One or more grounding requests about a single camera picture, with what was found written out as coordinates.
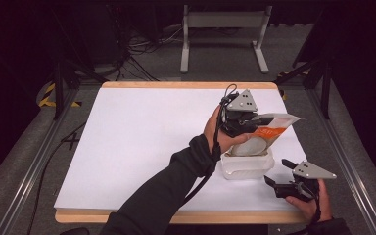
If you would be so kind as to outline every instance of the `orange and white package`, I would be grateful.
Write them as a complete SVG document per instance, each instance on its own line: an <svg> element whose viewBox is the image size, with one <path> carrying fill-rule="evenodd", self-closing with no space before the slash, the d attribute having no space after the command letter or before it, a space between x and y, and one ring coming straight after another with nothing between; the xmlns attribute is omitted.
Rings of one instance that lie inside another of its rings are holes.
<svg viewBox="0 0 376 235"><path fill-rule="evenodd" d="M264 114L260 118L273 118L269 125L261 125L251 134L251 138L240 145L233 146L226 154L227 157L266 156L267 149L285 130L300 117L289 114Z"/></svg>

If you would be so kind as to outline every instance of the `black jacket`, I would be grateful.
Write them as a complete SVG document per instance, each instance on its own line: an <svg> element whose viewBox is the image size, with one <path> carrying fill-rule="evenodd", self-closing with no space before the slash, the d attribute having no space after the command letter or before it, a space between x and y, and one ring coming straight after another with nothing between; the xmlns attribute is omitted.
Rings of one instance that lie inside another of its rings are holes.
<svg viewBox="0 0 376 235"><path fill-rule="evenodd" d="M144 183L117 211L100 234L164 234L198 177L215 169L207 139L193 138L188 148L172 155L168 167ZM342 219L316 223L309 234L350 234Z"/></svg>

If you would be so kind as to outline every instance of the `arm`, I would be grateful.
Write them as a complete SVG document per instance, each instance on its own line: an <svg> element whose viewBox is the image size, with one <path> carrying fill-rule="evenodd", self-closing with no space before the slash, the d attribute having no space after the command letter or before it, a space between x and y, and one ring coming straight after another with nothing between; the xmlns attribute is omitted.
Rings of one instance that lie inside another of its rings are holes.
<svg viewBox="0 0 376 235"><path fill-rule="evenodd" d="M332 210L329 201L329 195L326 191L325 182L322 179L319 182L319 206L321 215L318 222L310 224L306 227L308 234L320 235L320 234L336 234L336 235L350 235L351 232L348 229L345 221L341 218L333 218ZM286 197L286 201L293 206L300 209L304 217L311 221L313 215L316 212L316 203L314 200L306 203L295 197Z"/></svg>
<svg viewBox="0 0 376 235"><path fill-rule="evenodd" d="M117 212L110 214L100 234L165 233L195 180L215 169L211 151L218 110L215 109L207 122L204 134L194 137L188 148L173 154L168 167L144 183ZM248 135L230 138L218 132L221 152L247 139Z"/></svg>

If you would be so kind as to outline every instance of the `person's left hand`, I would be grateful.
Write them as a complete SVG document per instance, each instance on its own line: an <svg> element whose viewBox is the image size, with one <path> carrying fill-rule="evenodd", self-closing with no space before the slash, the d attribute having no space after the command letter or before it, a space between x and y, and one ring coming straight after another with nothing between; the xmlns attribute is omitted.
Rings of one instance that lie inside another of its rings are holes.
<svg viewBox="0 0 376 235"><path fill-rule="evenodd" d="M216 107L214 110L212 116L207 121L206 127L204 128L204 135L207 138L207 141L209 142L209 148L210 153L212 152L213 147L213 136L215 133L215 126L216 126L216 120L218 118L218 112L219 112L220 106ZM245 133L238 135L234 138L231 138L230 136L226 135L221 130L218 130L218 143L221 148L221 153L226 152L231 146L237 145L237 144L243 144L247 140L250 139L250 134Z"/></svg>

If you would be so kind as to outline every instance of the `orange label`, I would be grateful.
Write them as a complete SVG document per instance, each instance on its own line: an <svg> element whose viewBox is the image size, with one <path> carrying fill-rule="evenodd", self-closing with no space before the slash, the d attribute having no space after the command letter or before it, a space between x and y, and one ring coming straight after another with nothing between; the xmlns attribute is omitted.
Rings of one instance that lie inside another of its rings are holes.
<svg viewBox="0 0 376 235"><path fill-rule="evenodd" d="M269 138L279 136L285 130L286 130L286 128L259 127L258 130L255 133L253 133L252 135L256 135L256 136L259 136L259 137L269 139Z"/></svg>

